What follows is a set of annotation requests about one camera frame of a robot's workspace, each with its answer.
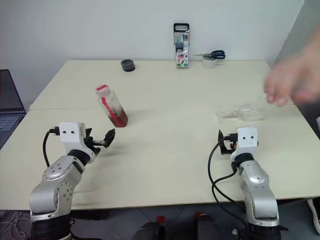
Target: white tape roll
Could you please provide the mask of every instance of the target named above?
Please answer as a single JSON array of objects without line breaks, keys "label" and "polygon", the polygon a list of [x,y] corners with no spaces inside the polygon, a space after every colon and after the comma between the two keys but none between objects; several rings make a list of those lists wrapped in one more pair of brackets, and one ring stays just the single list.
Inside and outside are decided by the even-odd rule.
[{"label": "white tape roll", "polygon": [[217,65],[217,59],[211,59],[207,56],[202,56],[202,66],[206,69],[213,69]]}]

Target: laptop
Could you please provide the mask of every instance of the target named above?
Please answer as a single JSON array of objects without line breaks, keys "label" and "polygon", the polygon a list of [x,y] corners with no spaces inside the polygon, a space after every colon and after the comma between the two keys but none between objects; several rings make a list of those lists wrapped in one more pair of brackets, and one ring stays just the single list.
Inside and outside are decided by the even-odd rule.
[{"label": "laptop", "polygon": [[25,115],[9,70],[0,70],[0,149]]}]

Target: human hand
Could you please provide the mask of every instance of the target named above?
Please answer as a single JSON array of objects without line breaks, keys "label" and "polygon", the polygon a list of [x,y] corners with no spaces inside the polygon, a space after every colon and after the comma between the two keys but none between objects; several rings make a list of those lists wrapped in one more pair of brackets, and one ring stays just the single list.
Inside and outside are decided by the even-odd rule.
[{"label": "human hand", "polygon": [[315,101],[320,95],[320,41],[307,45],[300,54],[275,65],[265,79],[267,102],[278,107]]}]

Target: laptop keyboard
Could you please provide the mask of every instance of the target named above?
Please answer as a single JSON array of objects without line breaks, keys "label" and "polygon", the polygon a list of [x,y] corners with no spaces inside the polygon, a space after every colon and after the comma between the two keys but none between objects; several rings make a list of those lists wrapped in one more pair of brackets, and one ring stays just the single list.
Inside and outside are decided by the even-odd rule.
[{"label": "laptop keyboard", "polygon": [[0,132],[10,131],[18,121],[19,116],[1,116],[0,117]]}]

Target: plastic bottle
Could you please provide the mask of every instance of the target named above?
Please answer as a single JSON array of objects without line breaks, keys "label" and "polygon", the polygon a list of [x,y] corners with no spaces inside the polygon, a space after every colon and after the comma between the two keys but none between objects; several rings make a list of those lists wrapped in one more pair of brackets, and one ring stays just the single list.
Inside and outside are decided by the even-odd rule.
[{"label": "plastic bottle", "polygon": [[95,92],[99,96],[98,102],[113,125],[117,128],[125,127],[128,123],[128,116],[116,93],[105,84],[97,86]]}]

